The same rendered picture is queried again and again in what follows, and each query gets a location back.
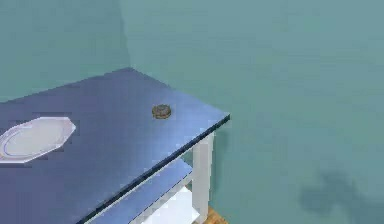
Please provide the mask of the small brown round candle holder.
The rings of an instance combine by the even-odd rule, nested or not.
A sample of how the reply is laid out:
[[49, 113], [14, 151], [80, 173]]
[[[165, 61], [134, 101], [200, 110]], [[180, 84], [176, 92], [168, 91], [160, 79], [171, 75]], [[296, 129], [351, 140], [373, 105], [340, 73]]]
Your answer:
[[167, 119], [172, 113], [171, 107], [167, 104], [155, 105], [152, 108], [152, 115], [156, 119]]

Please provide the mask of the blue table with white legs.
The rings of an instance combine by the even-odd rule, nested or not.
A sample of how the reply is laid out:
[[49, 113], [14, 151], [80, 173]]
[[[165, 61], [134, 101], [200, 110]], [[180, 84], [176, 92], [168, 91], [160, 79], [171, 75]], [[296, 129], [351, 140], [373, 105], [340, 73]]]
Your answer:
[[[152, 115], [167, 104], [167, 119]], [[0, 164], [0, 224], [203, 224], [215, 131], [230, 115], [125, 68], [0, 103], [0, 135], [68, 117], [60, 148]]]

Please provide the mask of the white octagonal plate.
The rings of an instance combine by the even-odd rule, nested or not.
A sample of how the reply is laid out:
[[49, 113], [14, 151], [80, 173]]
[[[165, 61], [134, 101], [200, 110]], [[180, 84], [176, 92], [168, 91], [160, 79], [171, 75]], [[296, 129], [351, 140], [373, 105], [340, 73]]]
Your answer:
[[24, 164], [64, 145], [76, 130], [68, 117], [39, 117], [0, 135], [0, 164]]

